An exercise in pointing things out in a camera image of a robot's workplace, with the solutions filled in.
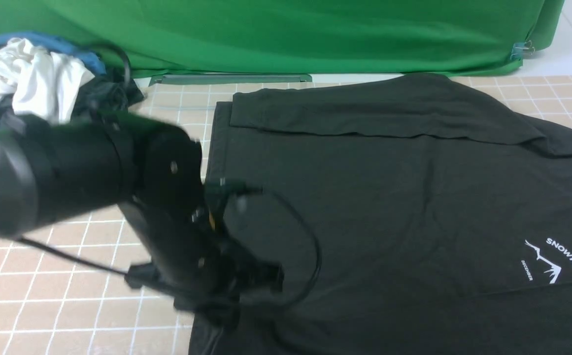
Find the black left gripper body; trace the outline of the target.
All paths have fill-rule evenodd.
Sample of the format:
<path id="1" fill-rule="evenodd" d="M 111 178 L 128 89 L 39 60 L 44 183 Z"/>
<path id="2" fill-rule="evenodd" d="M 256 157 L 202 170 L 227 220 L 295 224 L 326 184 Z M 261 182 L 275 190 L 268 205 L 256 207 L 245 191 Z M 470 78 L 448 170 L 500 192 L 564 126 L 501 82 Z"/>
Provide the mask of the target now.
<path id="1" fill-rule="evenodd" d="M 282 265 L 255 256 L 225 226 L 231 199 L 208 196 L 188 211 L 139 200 L 119 204 L 151 256 L 149 265 L 130 268 L 129 281 L 172 296 L 175 307 L 187 312 L 236 311 L 246 292 L 281 294 Z"/>

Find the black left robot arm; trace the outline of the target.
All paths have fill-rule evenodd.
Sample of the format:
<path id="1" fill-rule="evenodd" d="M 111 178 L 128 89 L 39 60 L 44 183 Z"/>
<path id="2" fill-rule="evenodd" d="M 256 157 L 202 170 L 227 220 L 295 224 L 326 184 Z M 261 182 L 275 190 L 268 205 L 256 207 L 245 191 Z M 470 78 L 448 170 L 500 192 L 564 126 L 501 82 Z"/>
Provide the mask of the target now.
<path id="1" fill-rule="evenodd" d="M 244 186 L 206 188 L 201 164 L 201 143 L 182 128 L 128 112 L 58 126 L 16 118 L 0 128 L 0 238 L 77 261 L 25 234 L 117 205 L 151 256 L 117 272 L 130 288 L 175 297 L 182 310 L 281 292 L 281 265 L 254 256 L 224 225 L 227 198 Z"/>

